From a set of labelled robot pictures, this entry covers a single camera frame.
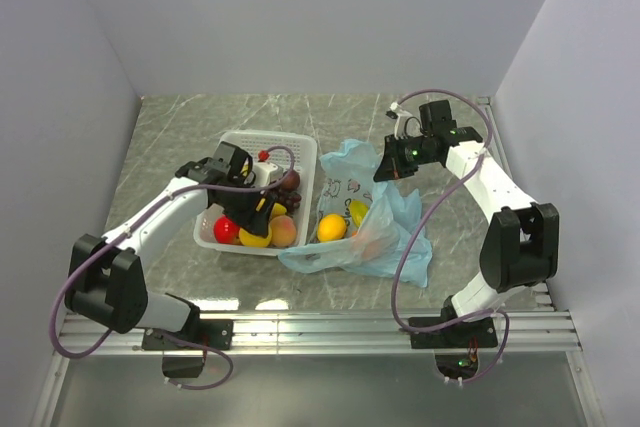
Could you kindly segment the orange fake orange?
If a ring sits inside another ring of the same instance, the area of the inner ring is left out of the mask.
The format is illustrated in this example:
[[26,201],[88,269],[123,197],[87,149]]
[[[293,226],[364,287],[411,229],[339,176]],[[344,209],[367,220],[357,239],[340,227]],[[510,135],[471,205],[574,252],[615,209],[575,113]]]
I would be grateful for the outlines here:
[[351,235],[352,250],[361,263],[372,261],[382,256],[388,249],[388,239],[377,234],[365,232],[363,228]]

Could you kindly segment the pink fake peach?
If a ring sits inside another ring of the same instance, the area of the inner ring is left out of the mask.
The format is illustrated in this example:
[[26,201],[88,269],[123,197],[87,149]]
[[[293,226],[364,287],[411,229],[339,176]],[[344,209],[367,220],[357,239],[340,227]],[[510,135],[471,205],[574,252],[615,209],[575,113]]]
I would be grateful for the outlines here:
[[287,215],[274,217],[269,224],[271,244],[277,248],[290,247],[297,238],[297,228],[293,219]]

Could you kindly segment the yellow fake lemon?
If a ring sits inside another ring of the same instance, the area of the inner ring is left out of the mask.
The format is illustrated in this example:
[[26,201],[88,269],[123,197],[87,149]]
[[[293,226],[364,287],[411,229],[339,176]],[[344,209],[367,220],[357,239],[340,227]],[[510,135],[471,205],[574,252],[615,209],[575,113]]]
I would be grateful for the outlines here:
[[248,248],[267,248],[271,245],[272,229],[267,229],[265,236],[251,234],[245,229],[240,229],[238,233],[238,239],[242,246]]

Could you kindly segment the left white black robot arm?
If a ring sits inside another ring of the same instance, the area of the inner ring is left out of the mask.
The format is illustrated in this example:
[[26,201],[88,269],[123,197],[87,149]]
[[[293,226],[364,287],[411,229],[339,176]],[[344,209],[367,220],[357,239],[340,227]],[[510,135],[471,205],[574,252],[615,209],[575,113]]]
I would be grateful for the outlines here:
[[159,333],[177,348],[203,344],[200,310],[190,301],[147,289],[143,267],[152,262],[188,220],[216,205],[239,228],[269,233],[275,204],[266,188],[248,181],[253,159],[222,142],[214,154],[180,167],[165,190],[121,226],[100,236],[85,234],[72,248],[68,279],[56,306],[127,333]]

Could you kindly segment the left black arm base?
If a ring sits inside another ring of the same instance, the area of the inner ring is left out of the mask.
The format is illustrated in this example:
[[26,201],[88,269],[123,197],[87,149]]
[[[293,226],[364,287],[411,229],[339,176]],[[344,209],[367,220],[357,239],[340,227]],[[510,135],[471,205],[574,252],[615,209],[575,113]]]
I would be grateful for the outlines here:
[[231,319],[197,320],[194,327],[181,332],[162,332],[148,329],[143,334],[141,349],[162,354],[162,373],[168,382],[187,390],[203,390],[204,385],[189,385],[185,381],[199,379],[206,362],[217,356],[227,366],[219,386],[230,379],[234,364],[227,352],[232,346],[234,321]]

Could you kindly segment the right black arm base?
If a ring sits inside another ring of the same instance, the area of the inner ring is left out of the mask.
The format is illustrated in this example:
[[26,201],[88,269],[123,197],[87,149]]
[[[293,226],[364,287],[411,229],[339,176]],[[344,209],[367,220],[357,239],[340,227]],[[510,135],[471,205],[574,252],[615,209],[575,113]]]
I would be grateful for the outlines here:
[[[415,329],[433,328],[453,319],[452,314],[441,312],[440,318],[411,317],[409,319],[410,347],[416,351],[430,350],[434,354],[437,372],[445,381],[470,383],[488,373],[500,360],[506,342],[498,342],[491,317],[462,321],[438,330],[415,332]],[[480,350],[497,347],[497,356],[481,369]]]

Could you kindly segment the yellow fake starfruit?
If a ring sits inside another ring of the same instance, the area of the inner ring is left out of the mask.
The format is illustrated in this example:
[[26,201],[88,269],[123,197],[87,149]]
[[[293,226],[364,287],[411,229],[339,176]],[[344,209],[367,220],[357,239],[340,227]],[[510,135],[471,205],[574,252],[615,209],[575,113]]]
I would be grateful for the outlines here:
[[367,213],[369,211],[369,206],[359,200],[352,200],[348,206],[349,216],[352,220],[352,223],[356,228],[359,228],[364,221]]

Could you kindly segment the dark purple fake grapes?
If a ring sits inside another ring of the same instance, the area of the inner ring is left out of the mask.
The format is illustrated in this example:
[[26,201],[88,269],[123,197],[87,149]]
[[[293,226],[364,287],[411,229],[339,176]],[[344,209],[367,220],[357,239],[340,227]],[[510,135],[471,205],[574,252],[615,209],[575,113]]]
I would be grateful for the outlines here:
[[301,205],[302,197],[297,191],[279,189],[276,191],[276,202],[286,208],[289,214],[297,211]]

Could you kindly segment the dark brown fake fruit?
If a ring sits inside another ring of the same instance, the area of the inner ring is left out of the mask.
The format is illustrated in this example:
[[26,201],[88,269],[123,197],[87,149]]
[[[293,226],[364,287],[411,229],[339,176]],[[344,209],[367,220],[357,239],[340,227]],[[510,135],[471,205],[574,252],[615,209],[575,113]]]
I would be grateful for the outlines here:
[[280,188],[288,192],[295,191],[299,188],[300,182],[299,173],[295,170],[291,170],[282,177]]

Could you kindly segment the yellow banana bunch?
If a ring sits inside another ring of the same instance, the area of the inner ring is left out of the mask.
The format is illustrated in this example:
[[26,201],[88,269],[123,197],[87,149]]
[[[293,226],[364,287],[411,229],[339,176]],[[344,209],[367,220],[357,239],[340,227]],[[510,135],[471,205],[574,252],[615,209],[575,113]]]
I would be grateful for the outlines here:
[[288,214],[287,208],[284,205],[280,204],[279,202],[274,202],[270,208],[266,208],[265,207],[266,201],[267,201],[266,197],[263,197],[260,200],[260,202],[256,206],[257,213],[268,212],[270,219]]

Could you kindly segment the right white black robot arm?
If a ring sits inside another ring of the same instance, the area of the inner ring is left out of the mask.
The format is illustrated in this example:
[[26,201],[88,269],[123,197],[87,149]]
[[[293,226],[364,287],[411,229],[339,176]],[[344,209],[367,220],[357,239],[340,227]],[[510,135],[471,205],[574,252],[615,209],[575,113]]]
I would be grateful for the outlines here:
[[439,163],[464,186],[489,227],[479,256],[479,271],[445,303],[440,333],[445,342],[462,346],[476,331],[474,321],[495,312],[508,298],[557,273],[560,216],[551,203],[539,203],[520,189],[490,155],[485,139],[473,127],[453,119],[446,100],[423,104],[418,132],[413,116],[399,103],[387,115],[394,119],[386,136],[377,182],[414,175]]

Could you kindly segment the red fake apple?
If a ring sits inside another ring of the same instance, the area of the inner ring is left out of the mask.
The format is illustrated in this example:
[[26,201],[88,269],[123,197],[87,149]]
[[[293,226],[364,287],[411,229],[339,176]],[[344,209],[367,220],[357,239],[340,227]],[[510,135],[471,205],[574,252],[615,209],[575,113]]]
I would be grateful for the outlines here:
[[215,221],[212,232],[218,244],[238,245],[240,243],[240,227],[227,216],[221,216]]

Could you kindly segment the light blue plastic bag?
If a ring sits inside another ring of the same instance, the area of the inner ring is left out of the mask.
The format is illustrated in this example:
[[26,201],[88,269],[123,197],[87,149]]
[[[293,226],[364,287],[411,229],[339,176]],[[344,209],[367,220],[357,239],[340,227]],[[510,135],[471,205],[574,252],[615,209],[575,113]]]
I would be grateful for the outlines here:
[[[418,237],[405,261],[400,280],[424,288],[428,283],[428,265],[432,259],[432,246],[425,229],[419,226],[423,204],[418,190],[404,196],[392,182],[375,182],[374,173],[380,156],[373,145],[355,139],[343,141],[334,152],[320,157],[324,185],[318,198],[316,222],[311,241],[302,247],[290,247],[278,255],[289,269],[311,274],[330,268],[375,277],[391,278],[413,233]],[[348,206],[359,200],[369,211],[359,228],[349,216]],[[317,226],[328,214],[338,214],[347,222],[343,239],[319,242]],[[351,235],[363,228],[365,232],[388,239],[388,249],[369,262],[361,263],[353,248]]]

